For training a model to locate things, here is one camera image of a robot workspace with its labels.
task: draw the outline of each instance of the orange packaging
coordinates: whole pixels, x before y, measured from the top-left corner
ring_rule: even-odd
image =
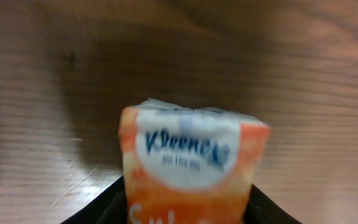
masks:
[[[269,132],[253,117],[216,108],[157,100],[125,108],[128,223],[242,223]]]

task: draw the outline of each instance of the wooden table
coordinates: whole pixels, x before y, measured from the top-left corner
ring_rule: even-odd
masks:
[[[0,1],[0,223],[59,223],[113,183],[120,110],[147,97],[268,122],[255,184],[358,223],[351,0]]]

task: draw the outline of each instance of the kleenex logo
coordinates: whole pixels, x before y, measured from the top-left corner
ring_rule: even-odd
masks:
[[[194,153],[198,157],[205,159],[209,166],[219,170],[223,170],[230,153],[227,144],[219,146],[216,141],[198,139],[185,134],[170,136],[166,128],[156,130],[153,133],[151,131],[146,132],[146,150],[147,155],[150,155],[152,150],[155,152],[170,150],[177,153]]]

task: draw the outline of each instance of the white oval label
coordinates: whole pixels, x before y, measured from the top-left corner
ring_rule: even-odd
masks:
[[[137,118],[137,155],[147,172],[169,187],[203,190],[237,161],[239,124],[192,114],[143,111]]]

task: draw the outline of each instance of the plastic wrapper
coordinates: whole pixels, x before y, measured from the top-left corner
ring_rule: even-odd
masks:
[[[236,224],[269,127],[244,114],[147,100],[119,127],[131,224]]]

